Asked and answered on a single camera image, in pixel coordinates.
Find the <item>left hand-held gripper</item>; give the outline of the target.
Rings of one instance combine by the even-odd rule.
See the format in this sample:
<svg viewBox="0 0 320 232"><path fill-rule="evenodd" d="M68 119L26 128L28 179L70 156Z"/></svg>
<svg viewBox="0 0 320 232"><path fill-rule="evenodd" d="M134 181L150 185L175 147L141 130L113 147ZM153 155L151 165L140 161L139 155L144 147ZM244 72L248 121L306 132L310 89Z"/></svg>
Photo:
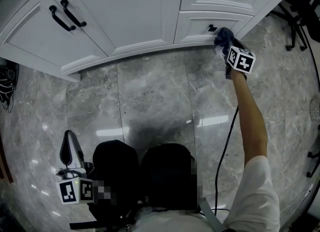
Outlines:
<svg viewBox="0 0 320 232"><path fill-rule="evenodd" d="M66 130L59 152L60 161L66 167L60 169L56 176L56 188L63 205L90 204L94 202L94 183L88 175L94 170L91 162L84 163L84 154L77 136Z"/></svg>

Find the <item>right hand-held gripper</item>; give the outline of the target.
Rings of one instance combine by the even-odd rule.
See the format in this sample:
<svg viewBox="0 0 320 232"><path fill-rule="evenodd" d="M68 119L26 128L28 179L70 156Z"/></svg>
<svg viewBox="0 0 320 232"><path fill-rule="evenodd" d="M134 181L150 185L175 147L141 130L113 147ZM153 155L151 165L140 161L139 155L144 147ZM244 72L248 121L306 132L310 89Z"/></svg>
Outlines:
<svg viewBox="0 0 320 232"><path fill-rule="evenodd" d="M229 47L229 51L225 50L223 46L216 45L215 54L225 60L226 79L231 79L232 69L243 73L245 78L247 78L247 75L252 73L256 61L256 55L247 49L246 46L238 39L234 39L233 45Z"/></svg>

